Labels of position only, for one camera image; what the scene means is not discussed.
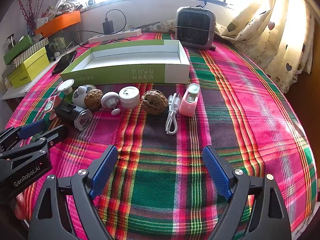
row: pink tape dispenser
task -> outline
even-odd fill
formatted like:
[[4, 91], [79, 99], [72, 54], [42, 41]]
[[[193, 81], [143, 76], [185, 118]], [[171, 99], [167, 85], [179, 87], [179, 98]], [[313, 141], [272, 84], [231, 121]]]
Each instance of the pink tape dispenser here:
[[57, 105], [60, 104], [60, 102], [61, 102], [61, 99], [58, 95], [48, 98], [48, 102], [44, 108], [44, 113], [45, 114], [50, 113], [50, 116], [49, 116], [50, 121], [52, 121], [53, 119], [55, 119], [57, 117], [54, 110], [57, 107]]
[[199, 94], [200, 86], [198, 84], [192, 83], [188, 85], [187, 91], [184, 93], [181, 101], [179, 114], [193, 117], [195, 115]]

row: smartphone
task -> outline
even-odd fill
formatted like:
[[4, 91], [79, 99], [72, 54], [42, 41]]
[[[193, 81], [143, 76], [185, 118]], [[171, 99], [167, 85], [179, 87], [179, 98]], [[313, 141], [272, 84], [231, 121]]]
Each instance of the smartphone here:
[[61, 57], [57, 65], [55, 66], [54, 70], [52, 71], [52, 75], [56, 75], [62, 71], [64, 71], [74, 60], [77, 51], [70, 52]]

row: yellow box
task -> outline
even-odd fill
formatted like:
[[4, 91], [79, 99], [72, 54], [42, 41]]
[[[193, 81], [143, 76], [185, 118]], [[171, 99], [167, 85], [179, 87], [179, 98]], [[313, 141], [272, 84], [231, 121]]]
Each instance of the yellow box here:
[[43, 47], [22, 62], [12, 73], [10, 73], [8, 79], [13, 88], [20, 87], [34, 80], [34, 78], [48, 65], [49, 60], [45, 47]]

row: panda figurine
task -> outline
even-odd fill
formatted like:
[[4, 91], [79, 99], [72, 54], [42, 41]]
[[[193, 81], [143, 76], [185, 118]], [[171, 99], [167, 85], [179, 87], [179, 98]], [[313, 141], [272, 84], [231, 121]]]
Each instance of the panda figurine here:
[[97, 89], [94, 85], [84, 85], [80, 86], [76, 89], [72, 96], [72, 103], [76, 106], [80, 106], [82, 108], [87, 108], [84, 104], [84, 98], [87, 93], [92, 89]]

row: screw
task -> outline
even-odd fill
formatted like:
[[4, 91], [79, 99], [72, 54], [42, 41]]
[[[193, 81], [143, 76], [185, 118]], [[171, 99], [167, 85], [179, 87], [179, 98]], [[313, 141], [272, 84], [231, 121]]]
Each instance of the screw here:
[[85, 169], [81, 169], [81, 170], [78, 171], [78, 174], [79, 174], [80, 176], [83, 176], [83, 175], [85, 175], [86, 173], [87, 173], [87, 170], [85, 170]]
[[269, 179], [269, 180], [273, 180], [274, 179], [274, 177], [273, 177], [273, 175], [271, 175], [271, 174], [267, 174], [267, 179]]
[[48, 175], [47, 180], [53, 180], [53, 179], [54, 179], [54, 175], [53, 174]]
[[235, 174], [242, 175], [243, 171], [241, 169], [235, 169]]

